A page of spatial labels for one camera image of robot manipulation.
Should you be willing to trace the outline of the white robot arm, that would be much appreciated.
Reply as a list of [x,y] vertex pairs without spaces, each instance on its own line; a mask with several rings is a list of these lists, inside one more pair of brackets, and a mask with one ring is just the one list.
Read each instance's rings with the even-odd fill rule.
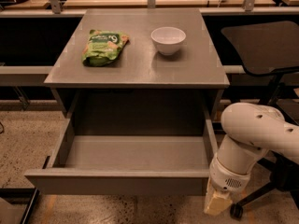
[[[221,127],[225,135],[209,165],[205,213],[216,216],[228,209],[240,219],[244,205],[273,189],[298,200],[298,125],[272,106],[234,103],[223,110]],[[246,187],[257,163],[271,171],[270,182],[234,203],[232,196]]]

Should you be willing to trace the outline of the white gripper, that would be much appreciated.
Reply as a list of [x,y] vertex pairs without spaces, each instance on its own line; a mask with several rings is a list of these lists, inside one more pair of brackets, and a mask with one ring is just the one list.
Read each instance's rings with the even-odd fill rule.
[[204,213],[211,216],[217,216],[229,208],[233,203],[229,192],[241,192],[250,179],[250,174],[240,175],[229,171],[217,157],[214,157],[209,165],[209,176]]

